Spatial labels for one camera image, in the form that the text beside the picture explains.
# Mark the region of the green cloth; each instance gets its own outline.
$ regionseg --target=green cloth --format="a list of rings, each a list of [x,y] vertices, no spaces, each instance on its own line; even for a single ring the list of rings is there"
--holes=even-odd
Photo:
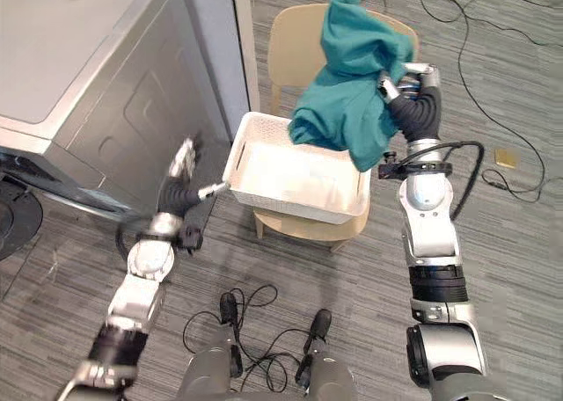
[[[321,45],[326,66],[297,102],[289,124],[293,143],[350,149],[359,171],[380,159],[397,132],[377,79],[382,69],[396,83],[403,62],[413,59],[413,43],[371,17],[360,0],[332,0]]]

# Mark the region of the gray carpet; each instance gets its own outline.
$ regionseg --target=gray carpet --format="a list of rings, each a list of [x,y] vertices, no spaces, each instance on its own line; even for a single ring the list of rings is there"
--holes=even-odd
[[[253,0],[265,109],[269,101],[267,37],[274,16],[290,5],[323,1]],[[507,175],[518,184],[533,185],[539,174],[533,154],[484,118],[460,84],[456,59],[463,23],[436,23],[417,0],[387,2],[387,13],[420,35],[420,59],[440,66],[443,140],[482,141],[487,147],[486,166],[494,164],[493,149],[514,148],[521,162]],[[367,6],[383,10],[380,0]],[[452,13],[441,0],[428,0],[428,8],[442,16]],[[522,28],[538,40],[562,41],[560,11],[511,0],[482,0],[471,13]],[[515,33],[472,26],[463,64],[476,97],[493,115],[525,133],[544,156],[549,174],[560,175],[560,48],[535,47]],[[286,112],[295,104],[295,95],[284,94]],[[404,153],[400,135],[391,146]],[[470,153],[451,158],[457,197],[471,159]],[[397,183],[374,177],[365,231],[333,255],[321,244],[272,231],[258,241],[251,209],[237,204],[230,194],[219,198],[202,250],[179,260],[129,398],[172,398],[190,358],[181,342],[186,319],[198,310],[216,309],[226,289],[241,287],[250,292],[271,282],[280,291],[279,300],[265,309],[250,309],[242,332],[253,353],[266,348],[282,329],[307,326],[317,309],[327,307],[334,314],[332,350],[350,364],[361,400],[429,399],[426,391],[410,381],[407,370],[405,329],[413,320],[399,240],[397,189]],[[479,182],[457,221],[468,289],[479,311],[491,369],[517,400],[561,399],[559,190],[560,184],[551,183],[539,203],[528,205]],[[123,275],[111,222],[49,200],[44,200],[44,208],[39,235],[0,262],[2,400],[53,396],[87,354]],[[202,344],[212,327],[210,322],[198,323],[192,332],[194,344]],[[288,335],[278,348],[298,353],[302,344],[302,337]],[[247,389],[258,388],[264,388],[264,383],[256,375]],[[291,384],[288,390],[297,389]]]

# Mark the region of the wooden chair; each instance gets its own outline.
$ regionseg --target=wooden chair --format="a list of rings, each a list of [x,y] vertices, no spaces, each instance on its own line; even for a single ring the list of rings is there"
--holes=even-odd
[[[280,111],[282,87],[307,87],[325,66],[326,58],[320,46],[320,38],[327,7],[328,4],[297,5],[282,11],[275,18],[267,52],[267,69],[272,86],[272,115],[278,115]],[[397,32],[411,36],[416,59],[419,40],[412,28],[384,14],[370,10],[368,13],[389,24]],[[368,221],[368,215],[369,205],[363,214],[335,225],[254,209],[258,238],[263,238],[264,228],[267,226],[292,237],[332,242],[331,252],[360,234]]]

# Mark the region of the robotic arm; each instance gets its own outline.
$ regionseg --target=robotic arm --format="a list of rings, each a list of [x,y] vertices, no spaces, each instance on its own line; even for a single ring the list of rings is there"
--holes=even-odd
[[[183,227],[187,210],[225,191],[225,183],[186,189],[195,166],[194,142],[184,141],[161,189],[149,229],[128,255],[128,273],[108,308],[88,358],[80,363],[57,401],[122,400],[137,376],[137,362],[165,300],[163,282],[172,270],[175,249],[197,250],[201,233]]]
[[[420,324],[406,330],[413,381],[434,401],[508,400],[487,378],[475,310],[465,287],[456,229],[450,219],[451,165],[431,148],[440,144],[440,77],[436,66],[405,64],[420,79],[418,98],[407,98],[383,73],[378,89],[403,131],[409,165],[386,154],[380,179],[402,179],[398,200],[405,218],[403,244],[413,289],[411,309]],[[425,150],[417,157],[415,154]]]

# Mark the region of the plastic basket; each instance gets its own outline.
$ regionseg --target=plastic basket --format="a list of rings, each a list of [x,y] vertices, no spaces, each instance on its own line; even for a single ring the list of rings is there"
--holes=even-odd
[[[223,174],[237,200],[336,224],[361,215],[370,171],[357,171],[347,151],[293,144],[288,124],[265,113],[243,117]]]

